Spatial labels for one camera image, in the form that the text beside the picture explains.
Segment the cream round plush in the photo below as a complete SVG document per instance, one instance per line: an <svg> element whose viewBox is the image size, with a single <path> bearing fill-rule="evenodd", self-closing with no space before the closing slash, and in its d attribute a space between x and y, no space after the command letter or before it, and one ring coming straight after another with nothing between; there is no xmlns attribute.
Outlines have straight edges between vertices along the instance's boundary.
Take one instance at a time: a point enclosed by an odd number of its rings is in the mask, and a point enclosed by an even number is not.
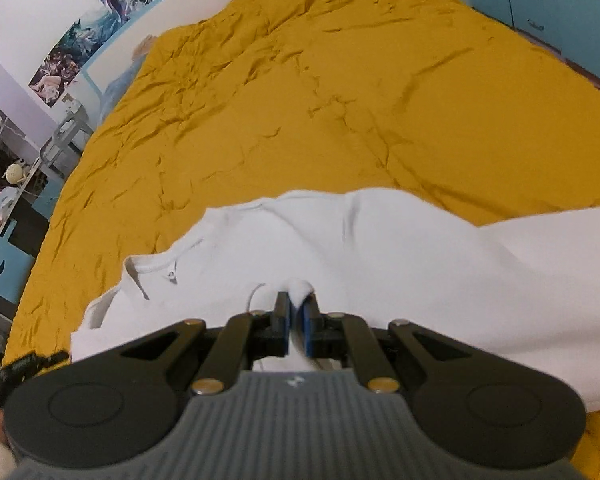
<svg viewBox="0 0 600 480"><path fill-rule="evenodd" d="M3 178L9 185L20 185L27 179L27 169L24 168L19 162L13 162L10 164L4 174Z"/></svg>

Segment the anime wall posters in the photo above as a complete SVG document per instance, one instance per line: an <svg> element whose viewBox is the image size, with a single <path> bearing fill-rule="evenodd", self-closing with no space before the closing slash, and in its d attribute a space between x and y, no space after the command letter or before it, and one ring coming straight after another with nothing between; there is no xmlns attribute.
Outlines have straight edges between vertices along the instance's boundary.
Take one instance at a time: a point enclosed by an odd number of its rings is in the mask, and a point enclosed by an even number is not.
<svg viewBox="0 0 600 480"><path fill-rule="evenodd" d="M54 106L96 52L153 1L98 0L48 52L29 88L46 106Z"/></svg>

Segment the blue pillow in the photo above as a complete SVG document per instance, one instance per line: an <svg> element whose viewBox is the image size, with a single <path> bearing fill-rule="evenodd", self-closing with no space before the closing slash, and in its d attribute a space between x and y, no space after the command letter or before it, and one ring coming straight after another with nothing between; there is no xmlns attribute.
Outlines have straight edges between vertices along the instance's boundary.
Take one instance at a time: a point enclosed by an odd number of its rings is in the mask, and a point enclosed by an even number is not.
<svg viewBox="0 0 600 480"><path fill-rule="evenodd" d="M100 98L97 125L100 126L105 121L122 99L122 96L125 95L125 92L128 91L129 86L140 71L143 62L156 39L157 37L154 35L146 36L133 50L130 66L126 68L119 77L108 84Z"/></svg>

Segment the desk with shelf unit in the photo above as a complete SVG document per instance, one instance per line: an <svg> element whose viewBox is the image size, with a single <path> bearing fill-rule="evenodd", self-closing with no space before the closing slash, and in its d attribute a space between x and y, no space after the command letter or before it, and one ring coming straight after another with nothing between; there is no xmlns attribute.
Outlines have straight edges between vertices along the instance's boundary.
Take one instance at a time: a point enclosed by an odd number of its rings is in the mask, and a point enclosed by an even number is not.
<svg viewBox="0 0 600 480"><path fill-rule="evenodd" d="M20 185L9 185L3 178L6 168L19 162L27 169L27 179ZM23 200L31 205L58 177L41 165L38 148L23 131L0 109L0 219L1 228L6 228L7 218L15 206Z"/></svg>

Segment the mustard yellow bed quilt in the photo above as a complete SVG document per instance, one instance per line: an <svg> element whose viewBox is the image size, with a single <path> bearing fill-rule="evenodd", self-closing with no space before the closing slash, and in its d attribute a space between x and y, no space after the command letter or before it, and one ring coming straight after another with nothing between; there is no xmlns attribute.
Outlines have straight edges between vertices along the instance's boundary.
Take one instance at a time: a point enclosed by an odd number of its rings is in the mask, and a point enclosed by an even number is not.
<svg viewBox="0 0 600 480"><path fill-rule="evenodd" d="M460 0L230 0L157 39L62 188L6 356L68 361L5 404L19 478L600 479L600 410L563 380L405 318L368 324L400 382L289 352L192 384L225 324L74 360L131 256L208 209L388 188L482 228L600 207L600 92Z"/></svg>

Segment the white printed t-shirt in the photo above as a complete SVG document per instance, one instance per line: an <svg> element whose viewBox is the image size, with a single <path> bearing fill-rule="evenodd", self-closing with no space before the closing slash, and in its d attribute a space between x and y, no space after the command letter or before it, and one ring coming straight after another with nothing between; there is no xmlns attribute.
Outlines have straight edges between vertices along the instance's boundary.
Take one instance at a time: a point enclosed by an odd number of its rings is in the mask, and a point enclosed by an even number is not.
<svg viewBox="0 0 600 480"><path fill-rule="evenodd" d="M388 188L208 209L165 252L123 261L71 356L186 318L218 327L280 292L373 326L405 318L553 375L600 410L600 207L482 228Z"/></svg>

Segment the blue smiley desk chair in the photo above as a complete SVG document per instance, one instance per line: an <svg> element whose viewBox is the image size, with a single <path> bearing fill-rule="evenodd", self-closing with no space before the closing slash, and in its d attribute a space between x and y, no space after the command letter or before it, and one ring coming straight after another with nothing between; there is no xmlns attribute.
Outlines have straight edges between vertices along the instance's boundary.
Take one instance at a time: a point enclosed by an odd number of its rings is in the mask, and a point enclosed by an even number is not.
<svg viewBox="0 0 600 480"><path fill-rule="evenodd" d="M10 241L16 225L9 221L0 234L0 297L11 304L18 304L34 265L34 258Z"/></svg>

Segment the white blue apple headboard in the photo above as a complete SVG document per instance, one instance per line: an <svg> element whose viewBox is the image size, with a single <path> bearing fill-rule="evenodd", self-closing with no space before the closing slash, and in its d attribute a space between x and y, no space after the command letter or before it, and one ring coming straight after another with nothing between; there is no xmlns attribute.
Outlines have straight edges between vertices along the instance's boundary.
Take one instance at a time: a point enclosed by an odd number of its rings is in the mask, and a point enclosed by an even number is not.
<svg viewBox="0 0 600 480"><path fill-rule="evenodd" d="M102 98L106 88L131 65L132 51L147 36L159 36L167 30L195 24L220 12L230 0L154 0L98 49L84 65L80 76L87 88Z"/></svg>

